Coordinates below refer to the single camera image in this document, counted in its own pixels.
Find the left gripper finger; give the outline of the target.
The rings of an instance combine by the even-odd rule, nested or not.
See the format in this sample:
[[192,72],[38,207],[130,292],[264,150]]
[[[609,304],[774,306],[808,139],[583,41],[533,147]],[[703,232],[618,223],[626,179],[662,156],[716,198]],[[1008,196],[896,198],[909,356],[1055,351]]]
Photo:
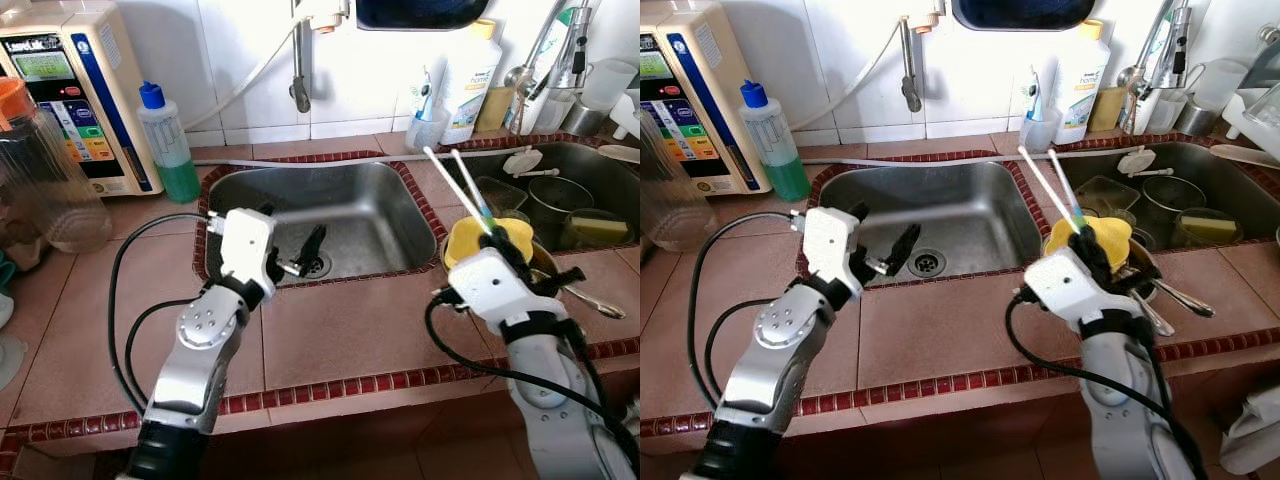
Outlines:
[[298,276],[307,276],[323,269],[321,244],[326,237],[326,227],[316,225],[298,253]]
[[910,259],[914,246],[922,233],[922,225],[913,223],[895,241],[890,256],[884,260],[884,275],[896,276]]

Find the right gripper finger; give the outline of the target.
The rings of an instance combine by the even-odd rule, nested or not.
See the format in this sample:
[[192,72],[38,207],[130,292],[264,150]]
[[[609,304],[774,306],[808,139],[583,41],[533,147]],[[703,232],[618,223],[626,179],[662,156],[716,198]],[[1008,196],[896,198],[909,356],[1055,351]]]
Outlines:
[[541,296],[557,296],[563,288],[586,280],[580,268],[571,268],[568,271],[540,271],[540,274],[543,275],[543,279],[540,279]]
[[1123,265],[1123,293],[1157,287],[1162,279],[1164,274],[1153,264],[1126,262]]
[[490,247],[495,248],[503,260],[515,269],[518,276],[529,276],[530,268],[529,261],[524,257],[522,251],[516,243],[512,242],[506,228],[492,228],[490,233]]
[[1075,255],[1087,266],[1092,276],[1112,275],[1106,251],[1098,243],[1093,228],[1080,228],[1075,234]]

